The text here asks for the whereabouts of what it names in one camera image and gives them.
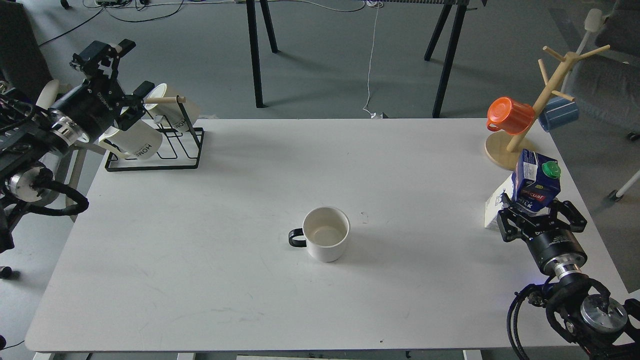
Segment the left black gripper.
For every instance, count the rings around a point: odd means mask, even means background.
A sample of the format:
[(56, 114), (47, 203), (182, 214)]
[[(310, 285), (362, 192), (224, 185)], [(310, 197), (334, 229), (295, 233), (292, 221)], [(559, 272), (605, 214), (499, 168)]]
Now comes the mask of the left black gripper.
[(145, 80), (132, 94), (126, 95), (118, 80), (103, 75), (100, 66), (118, 73), (121, 58), (137, 44), (123, 39), (112, 45), (93, 41), (80, 54), (73, 54), (70, 66), (86, 76), (82, 84), (71, 89), (49, 108), (53, 122), (50, 131), (67, 145), (96, 141), (116, 121), (116, 129), (127, 131), (146, 111), (144, 99), (155, 84)]

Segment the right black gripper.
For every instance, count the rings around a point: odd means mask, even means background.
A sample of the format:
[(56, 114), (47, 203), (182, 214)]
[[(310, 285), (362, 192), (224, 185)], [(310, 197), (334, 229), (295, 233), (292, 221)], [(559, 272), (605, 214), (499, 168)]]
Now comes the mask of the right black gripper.
[(540, 273), (548, 277), (567, 277), (581, 274), (588, 256), (576, 239), (582, 233), (586, 218), (571, 201), (553, 199), (550, 212), (560, 213), (568, 223), (549, 213), (528, 216), (506, 193), (500, 195), (503, 205), (496, 215), (496, 223), (505, 243), (523, 240)]

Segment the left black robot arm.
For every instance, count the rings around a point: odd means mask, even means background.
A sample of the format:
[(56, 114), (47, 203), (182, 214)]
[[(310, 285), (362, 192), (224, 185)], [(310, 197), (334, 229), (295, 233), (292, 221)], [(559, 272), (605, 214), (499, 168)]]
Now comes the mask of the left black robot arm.
[(142, 82), (126, 94), (118, 82), (118, 66), (136, 43), (117, 45), (93, 41), (74, 54), (70, 65), (85, 75), (82, 84), (48, 107), (1, 95), (1, 115), (13, 121), (1, 128), (1, 250), (14, 248), (12, 231), (25, 214), (78, 215), (89, 200), (73, 187), (54, 179), (42, 157), (66, 155), (79, 140), (94, 142), (114, 127), (126, 131), (144, 112), (144, 98), (154, 84)]

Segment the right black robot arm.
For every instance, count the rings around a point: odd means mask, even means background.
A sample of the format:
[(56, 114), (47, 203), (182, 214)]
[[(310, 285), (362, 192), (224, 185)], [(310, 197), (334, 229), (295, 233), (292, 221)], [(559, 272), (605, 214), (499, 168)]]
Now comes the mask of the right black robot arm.
[(543, 284), (528, 284), (507, 312), (507, 336), (520, 360), (528, 359), (519, 331), (524, 302), (545, 310), (551, 328), (569, 343), (578, 344), (591, 360), (637, 360), (639, 330), (631, 318), (639, 317), (639, 301), (616, 301), (600, 281), (582, 272), (587, 256), (575, 234), (585, 230), (586, 219), (569, 201), (554, 199), (548, 214), (531, 216), (505, 193), (496, 221), (505, 242), (521, 239), (528, 246)]

